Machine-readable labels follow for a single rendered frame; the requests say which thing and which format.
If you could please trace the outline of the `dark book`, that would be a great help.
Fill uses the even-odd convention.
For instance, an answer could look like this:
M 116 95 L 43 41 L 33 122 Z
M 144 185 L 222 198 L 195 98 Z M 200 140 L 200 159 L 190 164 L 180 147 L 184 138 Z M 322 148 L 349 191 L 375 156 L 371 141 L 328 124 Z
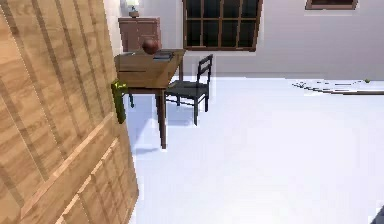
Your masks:
M 154 54 L 154 60 L 171 60 L 174 56 L 172 51 L 158 51 Z

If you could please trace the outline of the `black wooden chair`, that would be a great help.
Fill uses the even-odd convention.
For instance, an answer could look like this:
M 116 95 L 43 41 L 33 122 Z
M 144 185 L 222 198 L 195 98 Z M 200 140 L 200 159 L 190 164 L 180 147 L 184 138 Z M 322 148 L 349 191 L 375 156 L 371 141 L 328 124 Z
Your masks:
M 168 85 L 165 97 L 175 97 L 174 103 L 193 107 L 194 124 L 198 123 L 199 103 L 204 102 L 204 109 L 209 109 L 210 81 L 212 75 L 213 55 L 209 54 L 198 62 L 195 81 L 176 80 Z

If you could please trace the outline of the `brown chest of drawers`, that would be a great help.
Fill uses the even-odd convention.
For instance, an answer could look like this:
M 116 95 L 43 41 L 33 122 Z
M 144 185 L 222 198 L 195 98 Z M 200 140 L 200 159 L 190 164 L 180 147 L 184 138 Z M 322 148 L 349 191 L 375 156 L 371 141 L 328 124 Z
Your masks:
M 124 52 L 141 50 L 145 39 L 153 39 L 161 45 L 159 17 L 121 17 L 118 23 Z

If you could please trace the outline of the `brown ball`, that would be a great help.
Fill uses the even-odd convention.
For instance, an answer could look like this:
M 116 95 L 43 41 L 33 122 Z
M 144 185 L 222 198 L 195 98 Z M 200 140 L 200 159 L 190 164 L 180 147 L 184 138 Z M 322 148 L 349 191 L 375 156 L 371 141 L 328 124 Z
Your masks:
M 154 39 L 145 39 L 142 43 L 142 49 L 145 53 L 153 55 L 159 50 L 159 45 Z

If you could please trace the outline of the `white table lamp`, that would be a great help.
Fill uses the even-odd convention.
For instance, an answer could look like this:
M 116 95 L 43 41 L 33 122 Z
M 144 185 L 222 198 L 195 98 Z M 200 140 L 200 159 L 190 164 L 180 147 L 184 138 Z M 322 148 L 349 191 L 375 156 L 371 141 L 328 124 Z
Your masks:
M 132 18 L 137 18 L 139 16 L 139 12 L 137 7 L 139 6 L 139 0 L 126 0 L 126 4 L 128 6 L 128 14 Z

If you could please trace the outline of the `small brown framed window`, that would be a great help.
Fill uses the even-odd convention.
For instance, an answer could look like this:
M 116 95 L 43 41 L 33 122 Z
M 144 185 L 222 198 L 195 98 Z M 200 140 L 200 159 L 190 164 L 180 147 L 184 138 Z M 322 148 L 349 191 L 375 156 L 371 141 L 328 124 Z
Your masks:
M 355 10 L 358 0 L 307 0 L 306 10 Z

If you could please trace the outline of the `dark brown framed window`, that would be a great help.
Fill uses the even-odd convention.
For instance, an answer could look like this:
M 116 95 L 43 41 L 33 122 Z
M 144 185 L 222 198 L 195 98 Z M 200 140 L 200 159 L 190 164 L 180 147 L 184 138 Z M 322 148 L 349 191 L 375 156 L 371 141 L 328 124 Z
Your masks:
M 263 0 L 182 0 L 183 48 L 255 52 Z

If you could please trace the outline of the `light wooden room door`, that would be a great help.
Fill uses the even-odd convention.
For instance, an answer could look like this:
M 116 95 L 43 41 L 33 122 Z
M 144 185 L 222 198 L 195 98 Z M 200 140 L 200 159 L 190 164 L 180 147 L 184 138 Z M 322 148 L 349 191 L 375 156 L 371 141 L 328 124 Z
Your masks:
M 0 224 L 128 224 L 103 0 L 0 0 Z

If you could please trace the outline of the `brown wooden table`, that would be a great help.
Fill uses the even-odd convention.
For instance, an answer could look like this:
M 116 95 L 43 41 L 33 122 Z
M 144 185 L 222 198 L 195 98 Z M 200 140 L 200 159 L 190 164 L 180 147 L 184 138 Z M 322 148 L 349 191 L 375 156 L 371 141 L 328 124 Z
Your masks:
M 174 53 L 171 60 L 154 60 L 143 51 L 117 55 L 115 60 L 117 78 L 128 87 L 128 94 L 154 94 L 159 123 L 161 147 L 166 148 L 166 103 L 164 92 L 176 71 L 183 78 L 184 49 L 169 49 Z

